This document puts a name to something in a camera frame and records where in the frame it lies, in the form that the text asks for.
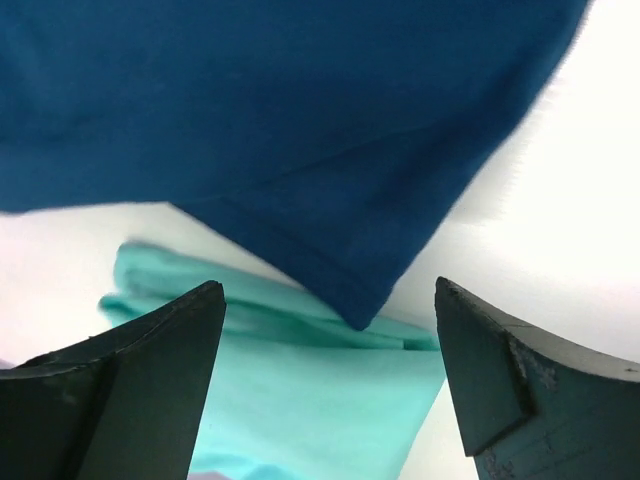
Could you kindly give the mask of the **dark blue printed t-shirt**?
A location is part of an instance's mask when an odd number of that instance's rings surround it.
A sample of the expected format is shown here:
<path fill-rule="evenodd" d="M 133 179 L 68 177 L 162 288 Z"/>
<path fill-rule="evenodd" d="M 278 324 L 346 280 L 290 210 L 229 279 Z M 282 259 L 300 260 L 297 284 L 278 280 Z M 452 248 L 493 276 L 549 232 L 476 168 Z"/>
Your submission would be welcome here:
<path fill-rule="evenodd" d="M 5 1 L 1 208 L 168 202 L 362 330 L 583 1 Z"/>

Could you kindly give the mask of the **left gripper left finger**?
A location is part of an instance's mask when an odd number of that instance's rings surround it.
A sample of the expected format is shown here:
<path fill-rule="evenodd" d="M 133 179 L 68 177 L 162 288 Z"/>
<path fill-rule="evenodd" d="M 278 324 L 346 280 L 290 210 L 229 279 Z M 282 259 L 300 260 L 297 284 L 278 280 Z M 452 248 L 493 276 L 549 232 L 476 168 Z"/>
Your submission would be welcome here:
<path fill-rule="evenodd" d="M 222 286 L 1 373 L 5 479 L 184 479 L 222 332 Z"/>

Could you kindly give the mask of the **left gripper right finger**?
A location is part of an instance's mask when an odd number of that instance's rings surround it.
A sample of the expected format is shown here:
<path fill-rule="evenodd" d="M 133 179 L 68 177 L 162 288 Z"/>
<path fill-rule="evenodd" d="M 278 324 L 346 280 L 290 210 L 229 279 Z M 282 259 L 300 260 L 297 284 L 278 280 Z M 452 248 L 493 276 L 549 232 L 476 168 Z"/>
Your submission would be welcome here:
<path fill-rule="evenodd" d="M 436 281 L 437 333 L 481 479 L 639 480 L 639 366 Z"/>

